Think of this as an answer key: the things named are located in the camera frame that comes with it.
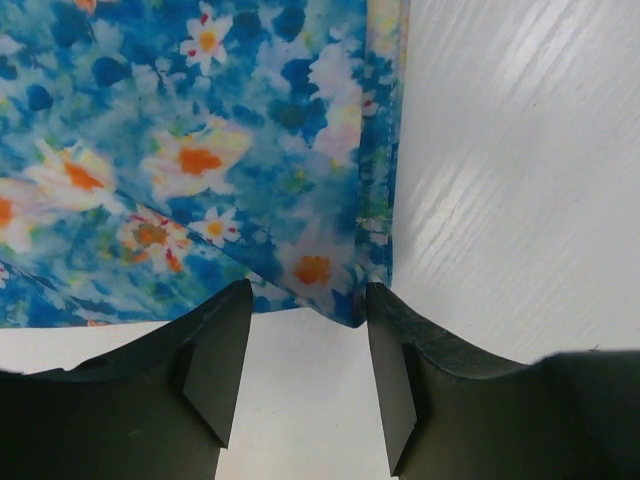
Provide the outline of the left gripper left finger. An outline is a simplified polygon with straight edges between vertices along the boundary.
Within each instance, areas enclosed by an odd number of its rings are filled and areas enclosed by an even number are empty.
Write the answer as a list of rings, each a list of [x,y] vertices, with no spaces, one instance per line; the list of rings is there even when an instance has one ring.
[[[229,445],[252,316],[236,281],[71,370],[1,375],[5,479],[212,479]]]

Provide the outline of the blue floral skirt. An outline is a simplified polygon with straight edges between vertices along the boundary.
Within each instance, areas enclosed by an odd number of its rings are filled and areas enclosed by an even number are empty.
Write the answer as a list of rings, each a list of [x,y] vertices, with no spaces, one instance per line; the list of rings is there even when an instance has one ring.
[[[5,1],[1,323],[363,322],[391,239],[405,1]]]

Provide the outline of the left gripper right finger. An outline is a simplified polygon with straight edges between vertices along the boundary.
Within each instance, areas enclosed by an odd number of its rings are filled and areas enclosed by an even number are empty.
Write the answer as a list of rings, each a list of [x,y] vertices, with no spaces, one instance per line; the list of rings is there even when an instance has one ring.
[[[366,291],[390,473],[398,479],[635,479],[639,355],[557,353],[522,364]]]

